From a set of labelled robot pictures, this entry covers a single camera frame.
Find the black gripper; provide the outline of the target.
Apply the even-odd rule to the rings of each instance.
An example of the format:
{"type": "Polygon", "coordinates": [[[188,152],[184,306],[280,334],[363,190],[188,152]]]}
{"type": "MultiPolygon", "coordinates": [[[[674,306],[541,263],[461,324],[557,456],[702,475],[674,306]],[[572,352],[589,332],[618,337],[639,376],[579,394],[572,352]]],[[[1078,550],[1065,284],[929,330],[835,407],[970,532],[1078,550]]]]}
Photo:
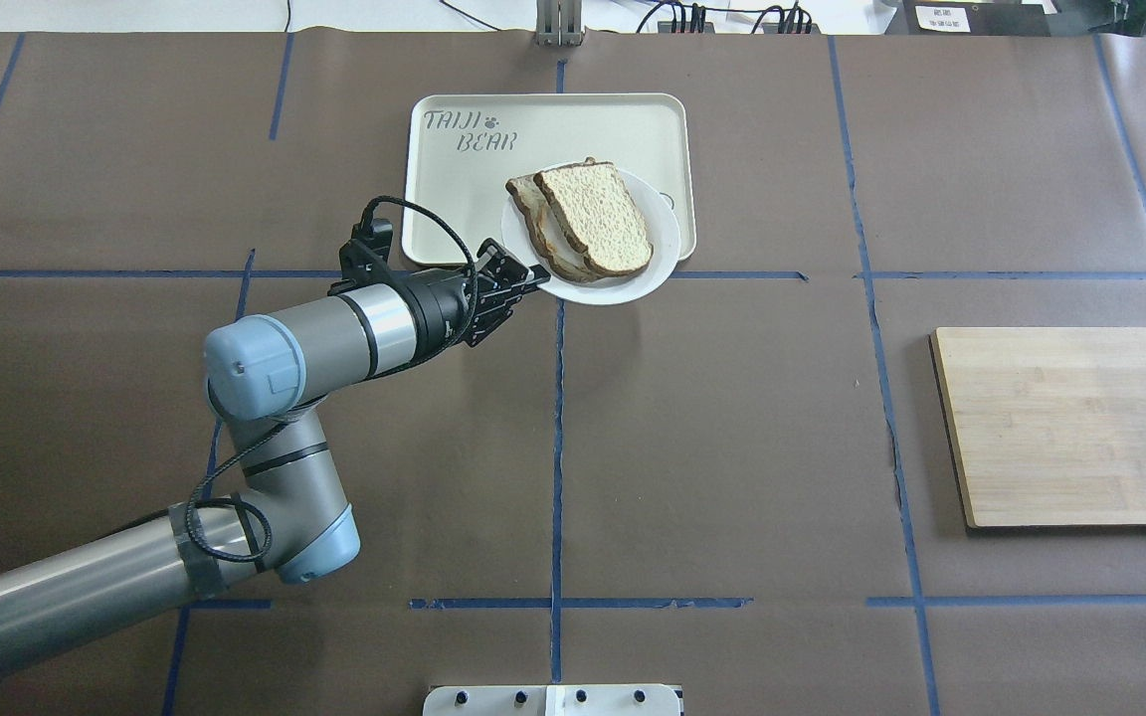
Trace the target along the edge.
{"type": "Polygon", "coordinates": [[[466,321],[463,341],[478,346],[513,313],[523,296],[536,291],[551,280],[541,265],[523,263],[500,244],[485,239],[478,250],[472,282],[472,316],[466,321]]]}

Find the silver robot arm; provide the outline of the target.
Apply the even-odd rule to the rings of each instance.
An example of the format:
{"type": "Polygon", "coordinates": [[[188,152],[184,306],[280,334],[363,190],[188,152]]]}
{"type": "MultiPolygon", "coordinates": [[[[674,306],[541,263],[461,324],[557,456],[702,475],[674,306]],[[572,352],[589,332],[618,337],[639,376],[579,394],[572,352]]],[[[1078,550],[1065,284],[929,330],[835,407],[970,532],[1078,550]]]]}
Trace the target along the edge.
{"type": "Polygon", "coordinates": [[[235,453],[182,502],[0,574],[0,680],[260,574],[296,585],[353,561],[354,508],[317,406],[481,343],[551,278],[495,239],[460,268],[395,272],[388,251],[372,233],[347,239],[327,296],[209,335],[206,400],[235,453]]]}

